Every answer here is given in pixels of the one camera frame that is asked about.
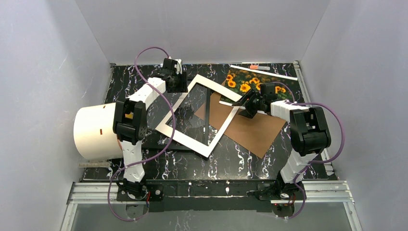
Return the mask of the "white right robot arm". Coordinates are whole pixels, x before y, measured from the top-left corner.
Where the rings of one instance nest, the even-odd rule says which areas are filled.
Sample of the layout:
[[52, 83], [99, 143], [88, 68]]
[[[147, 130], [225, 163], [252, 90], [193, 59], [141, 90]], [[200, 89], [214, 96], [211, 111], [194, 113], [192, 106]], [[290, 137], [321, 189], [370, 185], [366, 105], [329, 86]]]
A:
[[290, 125], [291, 154], [276, 181], [294, 184], [302, 181], [306, 167], [331, 144], [331, 135], [323, 108], [307, 107], [289, 100], [279, 100], [275, 82], [260, 85], [260, 90], [249, 90], [233, 106], [243, 106], [239, 113], [253, 118], [258, 112], [285, 120]]

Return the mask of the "brown backing board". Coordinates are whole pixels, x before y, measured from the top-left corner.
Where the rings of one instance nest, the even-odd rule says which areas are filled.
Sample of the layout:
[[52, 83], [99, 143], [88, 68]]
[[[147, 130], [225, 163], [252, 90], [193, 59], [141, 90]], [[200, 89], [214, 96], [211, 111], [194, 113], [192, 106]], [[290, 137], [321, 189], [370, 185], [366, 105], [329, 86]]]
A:
[[[233, 107], [220, 104], [221, 95], [217, 92], [210, 97], [209, 124], [220, 129]], [[285, 120], [257, 113], [249, 119], [236, 114], [224, 135], [262, 158], [283, 128]]]

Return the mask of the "black picture frame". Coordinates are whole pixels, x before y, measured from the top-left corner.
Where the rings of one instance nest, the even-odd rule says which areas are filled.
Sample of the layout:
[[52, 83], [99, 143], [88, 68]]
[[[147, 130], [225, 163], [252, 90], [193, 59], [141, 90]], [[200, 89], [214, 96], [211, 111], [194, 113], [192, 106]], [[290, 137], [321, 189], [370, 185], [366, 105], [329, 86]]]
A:
[[213, 91], [203, 84], [194, 84], [189, 93], [181, 95], [175, 104], [175, 118], [168, 115], [157, 127], [159, 135], [170, 136], [175, 125], [172, 140], [148, 139], [142, 145], [144, 150], [199, 152], [203, 155], [210, 143], [210, 100]]

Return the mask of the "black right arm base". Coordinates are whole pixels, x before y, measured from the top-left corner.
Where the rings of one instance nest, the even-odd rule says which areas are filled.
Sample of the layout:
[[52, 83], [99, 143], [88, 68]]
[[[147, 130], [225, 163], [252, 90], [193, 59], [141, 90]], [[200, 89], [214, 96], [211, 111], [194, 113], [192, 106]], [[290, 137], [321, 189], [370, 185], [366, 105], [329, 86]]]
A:
[[281, 180], [265, 182], [257, 185], [253, 195], [261, 201], [270, 200], [295, 200], [307, 199], [306, 190], [302, 181], [294, 183], [284, 183]]

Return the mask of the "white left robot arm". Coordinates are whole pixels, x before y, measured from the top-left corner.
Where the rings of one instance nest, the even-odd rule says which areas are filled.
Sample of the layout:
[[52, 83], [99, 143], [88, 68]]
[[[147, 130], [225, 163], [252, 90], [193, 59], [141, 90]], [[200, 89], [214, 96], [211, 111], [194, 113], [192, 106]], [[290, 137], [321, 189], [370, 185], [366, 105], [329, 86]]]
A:
[[188, 91], [187, 75], [182, 60], [165, 58], [144, 85], [123, 102], [115, 103], [113, 132], [123, 151], [124, 179], [140, 183], [145, 175], [142, 160], [142, 140], [148, 130], [147, 110], [165, 92]]

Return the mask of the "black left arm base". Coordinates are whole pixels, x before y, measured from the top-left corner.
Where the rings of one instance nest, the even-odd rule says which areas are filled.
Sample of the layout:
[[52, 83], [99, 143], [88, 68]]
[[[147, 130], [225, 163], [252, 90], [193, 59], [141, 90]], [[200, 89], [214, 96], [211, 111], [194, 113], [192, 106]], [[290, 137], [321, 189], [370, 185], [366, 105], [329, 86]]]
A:
[[116, 182], [117, 201], [159, 202], [163, 199], [164, 188], [161, 184], [151, 184], [146, 180], [131, 182], [127, 179]]

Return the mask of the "sunflower photo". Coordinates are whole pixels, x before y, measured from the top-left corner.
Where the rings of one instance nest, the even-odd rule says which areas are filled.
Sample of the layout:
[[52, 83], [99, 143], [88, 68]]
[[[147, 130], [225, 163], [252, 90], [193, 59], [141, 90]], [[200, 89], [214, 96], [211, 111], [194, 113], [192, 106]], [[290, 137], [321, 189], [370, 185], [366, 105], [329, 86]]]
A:
[[[248, 90], [258, 91], [269, 103], [270, 113], [264, 113], [269, 116], [277, 116], [286, 121], [290, 120], [290, 114], [296, 110], [306, 111], [307, 107], [300, 106], [297, 99], [301, 95], [296, 95], [295, 88], [298, 80], [294, 77], [284, 77], [268, 72], [255, 71], [240, 66], [231, 66], [226, 76], [225, 86], [227, 89], [237, 93], [242, 97]], [[220, 102], [226, 105], [232, 105], [238, 100], [231, 100], [222, 96]]]

